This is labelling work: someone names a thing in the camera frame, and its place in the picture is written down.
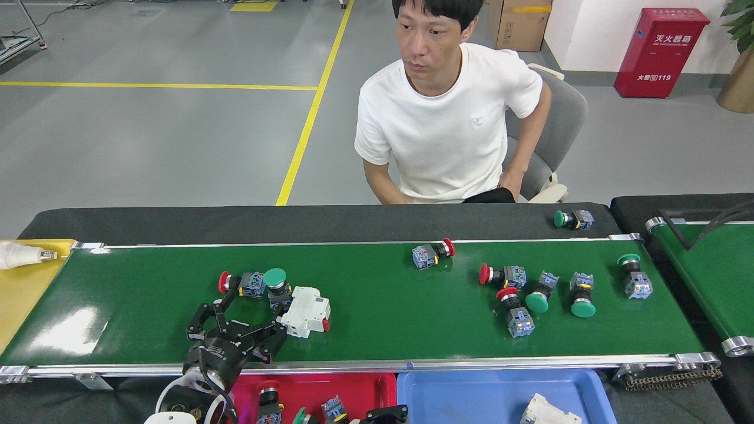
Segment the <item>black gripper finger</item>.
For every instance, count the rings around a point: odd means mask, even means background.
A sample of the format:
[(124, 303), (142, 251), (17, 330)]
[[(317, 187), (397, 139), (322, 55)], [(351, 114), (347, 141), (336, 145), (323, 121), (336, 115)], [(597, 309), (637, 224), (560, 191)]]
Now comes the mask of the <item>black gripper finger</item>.
[(269, 322), (251, 328), (247, 335), (247, 354), (257, 360), (273, 360), (286, 341), (286, 327)]
[(221, 300), (215, 300), (211, 304), (202, 303), (197, 307), (197, 311), (187, 326), (187, 338), (189, 340), (205, 340), (207, 331), (204, 330), (204, 324), (208, 319), (215, 319), (216, 328), (212, 336), (217, 334), (226, 335), (228, 333), (229, 323), (224, 318), (227, 309), (236, 298), (235, 291), (229, 291), (224, 294)]
[(408, 406), (393, 405), (391, 407), (372, 409), (367, 411), (361, 423), (393, 424), (408, 423)]

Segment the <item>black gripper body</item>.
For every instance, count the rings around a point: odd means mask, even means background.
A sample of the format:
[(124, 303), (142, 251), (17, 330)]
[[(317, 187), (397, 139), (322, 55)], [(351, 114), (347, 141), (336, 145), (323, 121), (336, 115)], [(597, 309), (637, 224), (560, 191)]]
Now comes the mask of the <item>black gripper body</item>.
[(234, 342), (211, 336), (192, 342), (184, 360), (184, 373), (204, 364), (206, 371), (215, 373), (222, 383), (234, 383), (237, 380), (249, 358), (249, 351), (255, 347), (255, 341), (251, 338)]

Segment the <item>person's left hand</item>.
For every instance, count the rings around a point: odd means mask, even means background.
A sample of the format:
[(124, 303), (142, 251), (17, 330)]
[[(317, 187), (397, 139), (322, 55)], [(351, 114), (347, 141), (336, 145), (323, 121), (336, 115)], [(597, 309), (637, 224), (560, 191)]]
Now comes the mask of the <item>person's left hand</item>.
[(520, 200), (522, 181), (526, 171), (528, 171), (528, 166), (510, 165), (502, 172), (497, 187), (506, 188), (506, 190), (511, 193), (512, 199), (514, 199), (515, 202), (518, 202)]

